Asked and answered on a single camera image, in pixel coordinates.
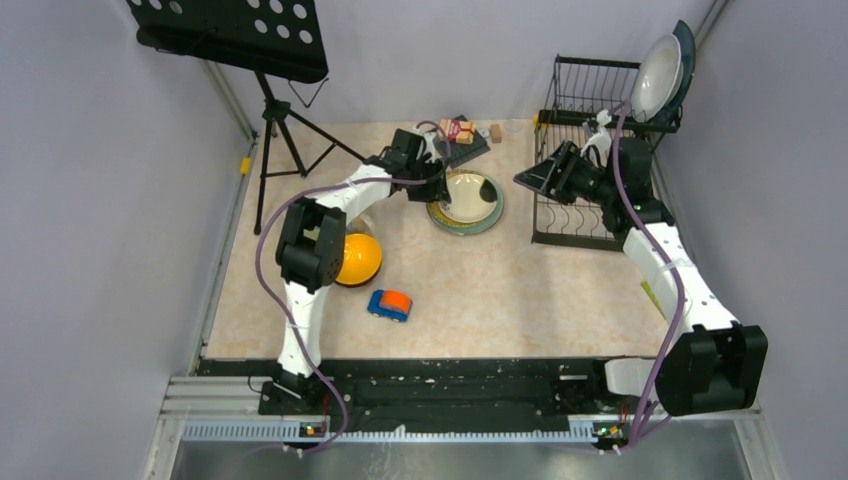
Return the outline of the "cream floral ceramic plate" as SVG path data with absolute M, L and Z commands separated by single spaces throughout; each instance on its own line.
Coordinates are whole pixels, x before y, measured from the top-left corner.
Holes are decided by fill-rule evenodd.
M 476 172 L 451 172 L 446 179 L 448 200 L 438 203 L 449 219 L 463 224 L 475 223 L 491 215 L 499 201 L 498 190 L 485 175 Z

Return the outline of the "blue orange toy car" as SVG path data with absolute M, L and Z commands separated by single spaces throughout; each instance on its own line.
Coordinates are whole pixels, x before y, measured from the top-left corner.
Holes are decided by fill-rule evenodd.
M 395 290 L 375 290 L 368 303 L 367 311 L 376 317 L 397 323 L 408 321 L 413 301 L 406 294 Z

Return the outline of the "teal square plate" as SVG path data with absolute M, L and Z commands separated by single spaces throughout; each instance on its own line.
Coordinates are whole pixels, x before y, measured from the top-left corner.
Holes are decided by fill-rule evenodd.
M 679 20 L 672 32 L 680 44 L 681 67 L 679 86 L 670 101 L 654 116 L 654 125 L 678 124 L 682 119 L 682 105 L 691 85 L 696 66 L 695 37 L 689 25 Z

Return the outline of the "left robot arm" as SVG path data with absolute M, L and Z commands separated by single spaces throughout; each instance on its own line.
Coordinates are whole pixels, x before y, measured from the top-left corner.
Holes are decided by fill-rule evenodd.
M 308 413 L 333 391 L 319 371 L 324 304 L 342 270 L 345 237 L 351 221 L 398 191 L 411 202 L 450 201 L 449 158 L 439 157 L 438 123 L 424 120 L 412 130 L 399 129 L 380 153 L 366 158 L 339 183 L 294 195 L 273 214 L 282 218 L 275 261 L 284 281 L 279 296 L 267 281 L 262 288 L 283 309 L 285 338 L 273 374 L 283 401 L 297 413 Z

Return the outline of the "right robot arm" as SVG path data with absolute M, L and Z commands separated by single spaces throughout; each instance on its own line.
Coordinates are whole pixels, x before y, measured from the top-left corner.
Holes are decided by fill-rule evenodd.
M 604 362 L 602 374 L 586 385 L 589 404 L 612 412 L 627 396 L 646 394 L 672 416 L 751 407 L 768 350 L 765 332 L 741 324 L 689 258 L 673 216 L 654 195 L 648 144 L 625 137 L 607 160 L 597 153 L 564 141 L 513 178 L 562 205 L 598 206 L 605 229 L 621 241 L 669 323 L 671 340 L 657 359 Z

